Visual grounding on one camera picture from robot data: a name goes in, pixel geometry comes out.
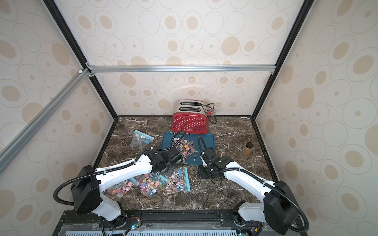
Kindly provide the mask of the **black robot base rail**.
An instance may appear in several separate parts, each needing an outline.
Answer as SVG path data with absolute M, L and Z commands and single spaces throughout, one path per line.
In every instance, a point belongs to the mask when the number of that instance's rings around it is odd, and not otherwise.
M 115 223 L 95 214 L 63 213 L 54 236 L 276 236 L 261 220 L 238 224 L 233 210 L 128 210 Z

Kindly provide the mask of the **candy ziploc bag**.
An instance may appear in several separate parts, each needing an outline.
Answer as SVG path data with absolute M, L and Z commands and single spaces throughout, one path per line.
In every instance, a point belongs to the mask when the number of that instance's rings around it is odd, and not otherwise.
M 135 130 L 134 133 L 133 133 L 133 136 L 132 136 L 132 141 L 131 141 L 131 144 L 130 146 L 132 148 L 144 148 L 146 147 L 147 145 L 149 145 L 150 143 L 152 143 L 154 141 L 154 137 L 148 135 L 148 134 L 145 134 L 145 133 L 142 133 L 138 130 Z
M 167 184 L 167 179 L 154 173 L 144 174 L 137 180 L 137 187 L 145 197 L 153 197 Z
M 167 177 L 167 192 L 190 192 L 190 182 L 186 167 L 177 168 L 172 175 Z
M 113 201 L 118 201 L 130 192 L 136 184 L 135 178 L 131 178 L 107 188 L 103 194 Z

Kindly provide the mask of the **brown bottle black cap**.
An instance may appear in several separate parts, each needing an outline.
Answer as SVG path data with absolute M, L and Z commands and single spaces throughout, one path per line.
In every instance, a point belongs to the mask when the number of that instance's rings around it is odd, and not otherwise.
M 242 149 L 243 156 L 249 156 L 253 150 L 253 147 L 254 147 L 253 143 L 251 142 L 245 143 Z

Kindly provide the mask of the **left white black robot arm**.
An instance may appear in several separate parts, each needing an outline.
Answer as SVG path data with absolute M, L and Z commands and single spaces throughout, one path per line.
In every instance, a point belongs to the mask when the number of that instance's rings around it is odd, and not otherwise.
M 78 215 L 96 214 L 110 222 L 114 228 L 126 224 L 127 214 L 122 206 L 105 196 L 111 186 L 143 174 L 167 174 L 182 160 L 175 147 L 148 149 L 138 158 L 105 168 L 85 166 L 79 175 L 58 186 L 53 199 L 60 204 L 73 206 Z

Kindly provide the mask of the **red polka dot toaster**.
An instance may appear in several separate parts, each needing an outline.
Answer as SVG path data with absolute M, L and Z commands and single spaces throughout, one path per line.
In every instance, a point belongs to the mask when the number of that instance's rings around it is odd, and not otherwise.
M 198 100 L 178 100 L 172 115 L 172 131 L 189 134 L 208 133 L 209 124 L 205 105 Z

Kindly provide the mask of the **teal rectangular tray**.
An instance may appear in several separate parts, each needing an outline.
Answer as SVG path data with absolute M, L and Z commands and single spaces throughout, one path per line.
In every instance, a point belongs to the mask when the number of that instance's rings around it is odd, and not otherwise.
M 202 151 L 204 151 L 206 148 L 212 147 L 215 150 L 215 138 L 214 135 L 211 133 L 207 134 L 179 134 L 178 136 L 174 137 L 175 132 L 167 131 L 164 133 L 162 143 L 160 148 L 168 148 L 171 147 L 173 144 L 174 138 L 179 138 L 179 140 L 186 139 L 188 141 L 193 141 L 195 149 L 197 150 L 196 153 L 189 156 L 189 160 L 182 161 L 183 164 L 186 165 L 197 165 L 202 166 L 202 160 L 200 157 L 200 154 Z

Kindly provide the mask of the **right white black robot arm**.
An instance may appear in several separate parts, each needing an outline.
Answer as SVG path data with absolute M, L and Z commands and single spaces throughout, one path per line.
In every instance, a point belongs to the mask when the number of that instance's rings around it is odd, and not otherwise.
M 267 223 L 281 235 L 289 230 L 298 233 L 309 230 L 309 220 L 285 182 L 275 183 L 261 178 L 229 157 L 220 158 L 211 147 L 202 150 L 200 157 L 206 176 L 224 176 L 259 199 L 261 206 L 248 202 L 240 205 L 237 215 L 243 221 Z

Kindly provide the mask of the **pile of loose candies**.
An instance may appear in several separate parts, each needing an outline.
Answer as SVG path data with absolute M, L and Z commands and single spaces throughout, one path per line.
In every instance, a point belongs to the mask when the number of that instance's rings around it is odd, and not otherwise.
M 197 152 L 193 141 L 174 138 L 172 144 L 175 145 L 176 149 L 181 153 L 183 161 L 189 160 L 189 156 Z

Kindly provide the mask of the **left slanted aluminium frame bar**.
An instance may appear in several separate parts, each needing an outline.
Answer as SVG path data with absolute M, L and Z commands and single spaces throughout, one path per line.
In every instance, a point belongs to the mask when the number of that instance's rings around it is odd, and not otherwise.
M 32 121 L 9 143 L 1 152 L 1 172 L 3 172 L 26 144 L 47 123 L 53 114 L 67 100 L 83 79 L 89 76 L 89 70 L 83 69 L 81 73 L 65 85 L 57 95 L 37 114 Z

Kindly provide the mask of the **horizontal aluminium frame bar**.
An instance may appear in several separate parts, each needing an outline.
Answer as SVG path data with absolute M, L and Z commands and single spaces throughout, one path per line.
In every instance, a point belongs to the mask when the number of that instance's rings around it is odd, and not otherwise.
M 155 65 L 155 66 L 90 66 L 94 73 L 130 72 L 274 72 L 275 65 Z

